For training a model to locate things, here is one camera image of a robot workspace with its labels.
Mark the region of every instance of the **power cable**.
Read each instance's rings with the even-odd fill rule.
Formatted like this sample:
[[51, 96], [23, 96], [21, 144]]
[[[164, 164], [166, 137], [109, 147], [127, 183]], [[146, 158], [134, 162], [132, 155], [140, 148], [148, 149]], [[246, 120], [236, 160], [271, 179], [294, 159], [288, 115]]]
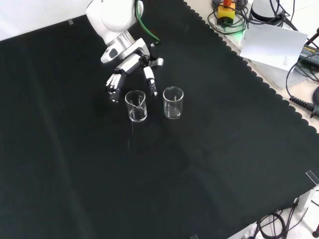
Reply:
[[151, 37], [153, 37], [154, 39], [156, 39], [156, 43], [154, 43], [154, 45], [157, 45], [159, 44], [160, 42], [160, 39], [155, 36], [153, 33], [150, 32], [150, 30], [147, 29], [147, 27], [143, 24], [142, 22], [142, 19], [141, 19], [141, 15], [140, 15], [140, 12], [139, 12], [139, 0], [136, 0], [134, 2], [134, 12], [135, 12], [135, 18], [137, 20], [137, 22], [140, 24], [140, 26], [142, 27], [142, 29], [148, 34], [150, 35]]

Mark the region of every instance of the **white table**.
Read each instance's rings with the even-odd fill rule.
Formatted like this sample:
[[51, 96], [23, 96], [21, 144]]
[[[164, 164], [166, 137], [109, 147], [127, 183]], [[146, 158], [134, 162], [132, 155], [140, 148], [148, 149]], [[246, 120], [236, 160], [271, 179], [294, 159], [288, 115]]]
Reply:
[[[199, 14], [199, 16], [201, 16], [208, 24], [207, 17], [212, 12], [211, 0], [184, 0], [184, 1], [193, 10], [195, 10]], [[290, 8], [287, 4], [284, 5], [284, 8], [286, 9], [286, 11], [288, 11], [288, 12], [290, 11]], [[317, 24], [316, 22], [318, 22], [318, 21], [316, 21], [315, 19], [311, 20], [312, 17], [316, 18], [318, 10], [319, 10], [319, 0], [306, 0], [303, 2], [300, 2], [298, 0], [296, 1], [296, 12], [295, 12], [295, 16], [294, 16], [295, 20], [293, 20], [293, 23], [297, 27], [297, 29], [299, 29], [300, 31], [307, 32], [309, 34], [309, 37], [314, 35], [314, 33], [316, 32], [316, 29], [319, 27], [319, 25], [316, 26], [316, 24]], [[310, 26], [309, 24], [305, 25], [302, 23], [302, 20], [304, 22], [304, 14], [310, 16], [310, 21], [313, 23], [312, 26]], [[228, 39], [227, 37], [225, 37], [222, 34], [220, 34], [219, 36], [223, 38], [223, 40], [227, 43], [228, 46], [230, 46], [232, 48], [233, 51], [236, 51], [238, 55], [240, 54], [240, 50], [238, 49], [238, 45], [236, 46], [234, 43], [231, 42], [231, 40], [232, 40], [236, 43], [236, 38], [234, 40], [234, 37], [230, 36], [229, 37], [230, 39]], [[246, 59], [246, 61], [248, 62], [248, 65], [252, 68], [252, 70], [257, 73], [257, 76], [263, 78], [263, 81], [266, 82], [267, 84], [269, 84], [270, 88], [274, 89], [277, 92], [277, 94], [281, 95], [284, 100], [287, 100], [289, 102], [289, 95], [286, 92], [286, 89], [282, 89], [282, 90], [279, 89], [276, 85], [274, 85], [272, 83], [271, 80], [269, 80], [269, 78], [265, 74], [262, 73], [262, 71], [260, 69], [258, 69], [258, 67], [255, 64], [253, 64], [248, 59]], [[299, 83], [295, 86], [292, 86], [290, 88], [290, 92], [292, 95], [302, 99], [303, 101], [312, 102], [313, 92], [318, 86], [319, 85], [317, 83], [314, 83], [312, 80], [305, 79], [304, 82]], [[289, 104], [291, 106], [293, 106], [298, 113], [301, 114], [303, 119], [305, 119], [309, 122], [309, 125], [316, 128], [316, 130], [319, 132], [319, 119], [316, 119], [316, 118], [311, 119], [310, 112], [305, 111], [303, 108], [296, 106], [294, 104], [291, 104], [290, 102], [289, 102]], [[313, 197], [314, 193], [315, 193], [315, 190], [312, 189], [312, 190], [308, 191], [307, 193], [305, 193], [304, 195], [302, 195], [299, 206], [298, 206], [298, 209], [300, 211], [304, 211], [305, 208], [308, 207], [308, 204], [310, 203], [310, 200]], [[248, 227], [244, 228], [242, 231], [233, 235], [229, 239], [240, 239], [250, 228], [253, 227], [253, 225], [254, 224], [249, 225]]]

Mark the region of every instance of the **power adapter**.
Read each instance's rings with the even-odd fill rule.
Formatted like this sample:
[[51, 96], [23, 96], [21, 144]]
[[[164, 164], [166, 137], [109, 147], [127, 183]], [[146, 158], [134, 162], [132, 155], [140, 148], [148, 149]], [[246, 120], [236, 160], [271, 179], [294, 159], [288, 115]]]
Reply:
[[319, 56], [312, 56], [313, 54], [319, 53], [319, 49], [313, 48], [308, 45], [304, 45], [303, 50], [301, 51], [299, 60], [303, 61], [303, 64], [307, 64], [309, 66], [315, 67], [319, 69]]

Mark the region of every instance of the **electrical cord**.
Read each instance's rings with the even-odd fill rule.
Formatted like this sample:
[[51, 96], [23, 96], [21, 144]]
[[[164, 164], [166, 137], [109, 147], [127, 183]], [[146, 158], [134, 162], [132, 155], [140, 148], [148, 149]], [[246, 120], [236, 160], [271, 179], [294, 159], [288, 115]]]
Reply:
[[[287, 239], [288, 232], [291, 231], [293, 228], [295, 228], [295, 227], [304, 219], [304, 217], [305, 217], [305, 215], [306, 215], [306, 213], [307, 213], [307, 211], [308, 211], [308, 209], [307, 209], [306, 212], [305, 212], [305, 213], [303, 214], [303, 216], [301, 217], [301, 219], [299, 220], [299, 222], [298, 222], [297, 224], [295, 224], [292, 228], [290, 228], [290, 223], [291, 223], [293, 214], [294, 214], [294, 212], [295, 212], [295, 209], [297, 208], [297, 205], [298, 205], [298, 203], [299, 203], [299, 200], [300, 200], [300, 197], [296, 200], [296, 202], [293, 203], [293, 206], [292, 206], [292, 208], [291, 208], [291, 210], [290, 210], [290, 212], [289, 212], [289, 215], [288, 215], [287, 224], [285, 224], [285, 220], [284, 220], [283, 217], [281, 216], [283, 210], [281, 210], [280, 214], [278, 214], [278, 213], [277, 213], [278, 211], [276, 211], [276, 212], [274, 212], [274, 213], [271, 213], [271, 214], [267, 215], [266, 217], [264, 217], [264, 218], [262, 218], [262, 219], [260, 220], [260, 222], [259, 222], [259, 224], [258, 224], [258, 225], [259, 225], [259, 230], [260, 230], [262, 236], [263, 236], [265, 239], [280, 239], [280, 238]], [[273, 220], [272, 220], [271, 222], [269, 222], [269, 223], [267, 223], [267, 224], [261, 226], [261, 222], [262, 222], [263, 220], [265, 220], [267, 217], [271, 216], [271, 215], [273, 216]], [[276, 235], [276, 229], [275, 229], [275, 221], [276, 221], [277, 219], [279, 219], [279, 221], [280, 221], [281, 224], [282, 224], [282, 231], [281, 231], [281, 233], [280, 233], [279, 235]], [[264, 232], [263, 229], [262, 229], [262, 228], [264, 228], [265, 226], [267, 226], [267, 225], [269, 225], [269, 224], [271, 224], [271, 223], [273, 224], [273, 227], [274, 227], [274, 236], [269, 236], [269, 235], [265, 234], [265, 232]]]
[[[284, 24], [284, 17], [286, 16], [290, 16], [290, 14], [288, 14], [284, 8], [281, 6], [280, 4], [280, 0], [277, 0], [277, 9], [275, 10], [274, 9], [274, 6], [272, 4], [272, 1], [270, 0], [270, 4], [272, 6], [272, 9], [274, 11], [274, 15], [275, 17], [271, 18], [270, 20], [268, 21], [259, 21], [257, 19], [251, 19], [250, 17], [248, 17], [248, 8], [246, 7], [247, 5], [247, 0], [239, 0], [238, 2], [234, 2], [232, 1], [232, 3], [235, 3], [236, 4], [236, 8], [232, 8], [232, 7], [229, 7], [229, 6], [225, 6], [223, 5], [223, 2], [219, 2], [218, 0], [213, 0], [212, 2], [212, 5], [213, 5], [213, 12], [208, 16], [207, 18], [207, 21], [209, 23], [209, 25], [218, 33], [220, 34], [224, 34], [224, 35], [231, 35], [231, 34], [236, 34], [236, 33], [240, 33], [240, 32], [243, 32], [247, 26], [247, 28], [249, 28], [249, 23], [250, 24], [254, 24], [254, 25], [263, 25], [263, 24], [269, 24], [269, 23], [273, 23], [274, 21], [278, 21], [280, 20], [281, 23], [279, 24], [279, 27], [282, 27], [283, 24]], [[218, 10], [218, 7], [219, 6], [223, 6], [224, 8], [228, 8], [228, 9], [231, 9], [231, 10], [234, 10], [235, 11], [235, 15], [238, 15], [238, 16], [241, 16], [241, 18], [235, 22], [235, 23], [226, 23], [226, 22], [222, 22], [220, 19], [218, 19], [217, 15], [216, 15], [216, 12]], [[283, 13], [281, 14], [277, 14], [278, 11], [279, 11], [279, 7], [281, 7], [283, 9]], [[215, 18], [216, 18], [216, 21], [218, 24], [220, 24], [224, 29], [226, 27], [231, 27], [231, 28], [237, 28], [237, 27], [241, 27], [240, 30], [238, 31], [233, 31], [233, 32], [227, 32], [227, 31], [221, 31], [220, 29], [218, 29], [217, 27], [215, 27], [211, 21], [210, 21], [210, 17], [214, 15]]]
[[259, 230], [260, 230], [262, 236], [263, 236], [265, 239], [280, 239], [281, 237], [283, 237], [283, 235], [284, 235], [284, 233], [285, 233], [285, 229], [286, 229], [285, 220], [282, 218], [282, 216], [280, 216], [280, 215], [277, 214], [277, 213], [273, 213], [272, 215], [273, 215], [273, 218], [274, 218], [274, 217], [277, 217], [277, 219], [279, 219], [279, 221], [281, 222], [281, 224], [282, 224], [282, 231], [281, 231], [281, 233], [280, 233], [279, 235], [269, 236], [269, 235], [267, 235], [267, 234], [264, 233], [263, 227], [261, 227], [260, 225], [259, 225]]
[[311, 200], [311, 202], [319, 207], [319, 204], [315, 203], [313, 200]]
[[154, 43], [154, 45], [158, 45], [158, 44], [160, 43], [160, 39], [159, 39], [157, 36], [155, 36], [153, 33], [151, 33], [150, 30], [148, 30], [148, 29], [145, 27], [145, 25], [143, 24], [143, 22], [142, 22], [141, 15], [140, 15], [140, 13], [139, 13], [139, 7], [138, 7], [139, 4], [138, 4], [138, 3], [139, 3], [139, 0], [136, 0], [136, 1], [134, 2], [135, 18], [136, 18], [137, 22], [140, 24], [140, 26], [142, 27], [142, 29], [143, 29], [148, 35], [150, 35], [151, 37], [153, 37], [153, 38], [157, 41], [156, 43]]
[[[295, 27], [295, 25], [293, 25], [293, 23], [287, 18], [284, 18], [284, 23], [287, 24], [289, 27], [291, 27], [292, 30], [294, 31], [298, 31], [298, 29]], [[319, 49], [319, 46], [317, 46], [312, 40], [310, 40], [309, 38], [307, 38], [307, 40], [314, 45], [317, 49]]]
[[[224, 8], [228, 8], [228, 9], [234, 10], [234, 11], [235, 11], [235, 15], [241, 16], [240, 12], [239, 12], [237, 9], [234, 9], [234, 8], [232, 8], [232, 7], [230, 7], [230, 6], [224, 6], [224, 4], [223, 4], [222, 2], [219, 2], [218, 4], [215, 4], [215, 6], [214, 6], [214, 8], [213, 8], [213, 12], [212, 12], [210, 15], [208, 15], [208, 17], [207, 17], [207, 21], [208, 21], [209, 25], [211, 26], [211, 28], [213, 28], [216, 32], [218, 32], [218, 33], [220, 33], [220, 34], [223, 34], [223, 35], [232, 35], [232, 34], [236, 34], [236, 33], [243, 32], [243, 31], [245, 30], [245, 28], [246, 28], [246, 24], [245, 24], [244, 17], [241, 16], [241, 18], [240, 18], [237, 22], [235, 22], [235, 23], [226, 23], [226, 22], [223, 22], [223, 21], [221, 21], [220, 19], [218, 19], [217, 15], [216, 15], [216, 12], [217, 12], [219, 6], [223, 6]], [[245, 14], [248, 13], [248, 8], [247, 8], [244, 4], [241, 5], [241, 3], [239, 3], [237, 6], [240, 7], [240, 8], [244, 8], [244, 9], [245, 9]], [[241, 27], [241, 26], [242, 26], [242, 29], [240, 29], [240, 30], [238, 30], [238, 31], [233, 31], [233, 32], [227, 32], [227, 31], [224, 31], [224, 32], [223, 32], [223, 31], [221, 31], [220, 29], [218, 29], [217, 27], [215, 27], [215, 26], [211, 23], [210, 17], [211, 17], [212, 15], [215, 16], [216, 21], [217, 21], [217, 24], [220, 24], [224, 29], [225, 29], [226, 27], [237, 28], [237, 27]]]
[[296, 6], [296, 0], [294, 0], [293, 14], [292, 14], [291, 19], [290, 19], [291, 22], [293, 22], [293, 18], [294, 18], [294, 15], [295, 15], [295, 6]]
[[313, 103], [319, 105], [319, 87], [317, 87], [313, 93]]
[[305, 102], [305, 101], [302, 101], [298, 98], [296, 98], [295, 96], [291, 95], [289, 90], [288, 90], [288, 77], [291, 73], [291, 71], [293, 70], [293, 68], [300, 62], [302, 62], [303, 60], [307, 59], [307, 58], [310, 58], [310, 57], [313, 57], [313, 56], [319, 56], [319, 53], [316, 53], [316, 54], [312, 54], [312, 55], [309, 55], [303, 59], [300, 59], [299, 61], [297, 61], [289, 70], [287, 76], [286, 76], [286, 90], [287, 90], [287, 93], [288, 95], [290, 96], [289, 100], [296, 103], [297, 105], [305, 108], [306, 110], [312, 112], [311, 115], [310, 115], [310, 118], [314, 117], [314, 116], [317, 116], [319, 117], [319, 105], [317, 104], [312, 104], [312, 103], [308, 103], [308, 102]]
[[271, 222], [269, 222], [269, 223], [267, 223], [267, 224], [264, 224], [261, 228], [264, 228], [265, 226], [268, 226], [269, 224], [275, 222], [277, 219], [278, 219], [278, 218], [276, 218], [274, 221], [271, 221]]
[[300, 221], [299, 221], [296, 225], [294, 225], [292, 228], [288, 229], [288, 231], [292, 230], [292, 229], [295, 228], [299, 223], [301, 223], [301, 221], [304, 219], [304, 217], [305, 217], [305, 215], [306, 215], [308, 209], [309, 209], [309, 208], [307, 208], [307, 210], [305, 211], [305, 213], [304, 213], [303, 216], [301, 217]]

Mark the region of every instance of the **robotic hand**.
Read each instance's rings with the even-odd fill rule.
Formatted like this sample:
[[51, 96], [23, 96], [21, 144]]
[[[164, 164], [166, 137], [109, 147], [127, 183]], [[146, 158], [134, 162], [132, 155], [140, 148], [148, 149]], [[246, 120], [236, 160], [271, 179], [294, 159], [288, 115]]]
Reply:
[[[155, 78], [151, 67], [162, 66], [164, 60], [151, 61], [150, 52], [143, 41], [135, 41], [127, 31], [135, 23], [136, 0], [93, 0], [86, 9], [86, 15], [94, 30], [103, 38], [107, 49], [101, 57], [103, 63], [117, 58], [122, 63], [106, 82], [107, 91], [113, 102], [118, 102], [121, 87], [127, 75], [139, 66], [144, 68], [145, 81], [151, 95], [158, 95]], [[143, 3], [138, 1], [139, 12], [143, 13]]]

